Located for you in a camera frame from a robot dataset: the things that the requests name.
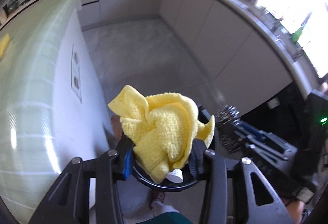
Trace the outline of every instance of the yellow cloth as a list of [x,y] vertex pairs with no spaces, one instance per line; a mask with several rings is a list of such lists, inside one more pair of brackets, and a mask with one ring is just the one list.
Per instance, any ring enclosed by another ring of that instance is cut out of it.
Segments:
[[6,47],[10,43],[10,37],[7,33],[1,40],[0,40],[0,59],[3,55],[3,52],[5,51]]
[[138,163],[156,183],[184,167],[194,138],[206,147],[213,139],[214,116],[206,125],[201,123],[195,102],[179,93],[144,97],[126,85],[108,107],[121,117],[124,134],[136,145]]

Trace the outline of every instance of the window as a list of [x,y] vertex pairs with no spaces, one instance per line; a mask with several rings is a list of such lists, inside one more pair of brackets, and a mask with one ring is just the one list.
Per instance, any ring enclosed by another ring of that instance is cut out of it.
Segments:
[[258,0],[282,25],[294,33],[312,12],[298,43],[311,60],[319,77],[328,73],[328,0]]

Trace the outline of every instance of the kitchen counter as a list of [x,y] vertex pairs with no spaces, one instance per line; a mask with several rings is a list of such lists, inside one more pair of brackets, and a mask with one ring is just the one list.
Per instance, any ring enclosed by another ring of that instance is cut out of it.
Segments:
[[[37,2],[38,0],[31,0],[24,6],[20,7],[14,14],[12,14],[4,24],[0,26],[0,30],[2,30],[8,23],[11,22],[17,15],[23,12],[26,8]],[[260,36],[263,37],[265,41],[269,43],[277,56],[281,59],[286,69],[290,72],[292,78],[295,80],[296,84],[299,87],[299,90],[304,99],[306,99],[307,95],[314,89],[318,88],[318,86],[313,86],[311,82],[313,80],[309,80],[308,76],[304,72],[304,68],[302,64],[299,62],[294,62],[288,51],[284,48],[284,46],[280,43],[277,43],[276,36],[255,16],[253,15],[249,8],[250,5],[247,5],[240,0],[218,0],[229,9],[236,12],[241,18],[243,18],[246,22],[249,23],[255,30],[258,31]]]
[[0,195],[21,223],[60,173],[52,94],[77,1],[42,0],[0,31],[11,38],[0,61]]

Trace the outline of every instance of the gray tile floor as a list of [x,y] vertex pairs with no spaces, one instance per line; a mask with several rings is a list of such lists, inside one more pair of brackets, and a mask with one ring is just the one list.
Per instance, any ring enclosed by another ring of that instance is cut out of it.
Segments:
[[[129,84],[145,96],[179,92],[205,105],[211,114],[219,107],[195,58],[160,19],[117,23],[83,34],[107,102]],[[126,223],[151,218],[146,186],[130,177],[118,188]],[[204,188],[199,183],[181,193],[168,193],[166,202],[198,223]]]

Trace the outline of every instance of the shoe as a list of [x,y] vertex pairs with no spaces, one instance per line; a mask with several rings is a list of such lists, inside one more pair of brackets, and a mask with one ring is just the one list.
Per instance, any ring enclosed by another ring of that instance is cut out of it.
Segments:
[[157,201],[163,203],[165,200],[165,193],[163,191],[151,190],[151,201],[149,204],[149,208],[152,209],[152,202]]

